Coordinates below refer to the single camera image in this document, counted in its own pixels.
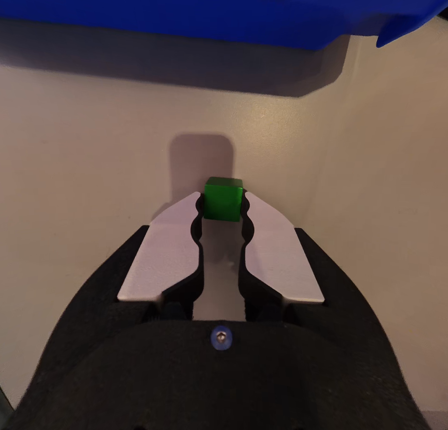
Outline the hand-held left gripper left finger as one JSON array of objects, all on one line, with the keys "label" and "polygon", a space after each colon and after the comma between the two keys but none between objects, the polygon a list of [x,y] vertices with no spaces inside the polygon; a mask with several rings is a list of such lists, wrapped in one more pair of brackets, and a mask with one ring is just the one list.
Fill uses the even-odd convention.
[{"label": "hand-held left gripper left finger", "polygon": [[191,301],[202,293],[203,202],[193,192],[151,221],[117,295],[119,301]]}]

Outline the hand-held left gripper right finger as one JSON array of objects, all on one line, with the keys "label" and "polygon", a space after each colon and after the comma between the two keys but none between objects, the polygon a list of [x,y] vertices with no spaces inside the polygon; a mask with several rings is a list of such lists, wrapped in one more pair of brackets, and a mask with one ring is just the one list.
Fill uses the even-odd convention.
[{"label": "hand-held left gripper right finger", "polygon": [[294,225],[277,209],[245,191],[239,291],[250,304],[323,304]]}]

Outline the green wooden cube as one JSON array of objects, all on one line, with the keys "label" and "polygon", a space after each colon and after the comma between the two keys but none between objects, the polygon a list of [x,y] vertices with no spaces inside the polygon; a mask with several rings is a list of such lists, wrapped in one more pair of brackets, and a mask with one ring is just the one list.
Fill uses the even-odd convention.
[{"label": "green wooden cube", "polygon": [[204,186],[203,218],[239,222],[243,181],[226,177],[210,177]]}]

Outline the blue plastic bin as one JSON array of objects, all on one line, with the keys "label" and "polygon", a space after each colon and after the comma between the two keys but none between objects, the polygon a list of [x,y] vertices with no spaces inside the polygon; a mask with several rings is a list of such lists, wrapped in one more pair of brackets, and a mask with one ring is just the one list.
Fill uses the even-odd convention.
[{"label": "blue plastic bin", "polygon": [[0,0],[1,18],[321,50],[342,35],[383,47],[448,0]]}]

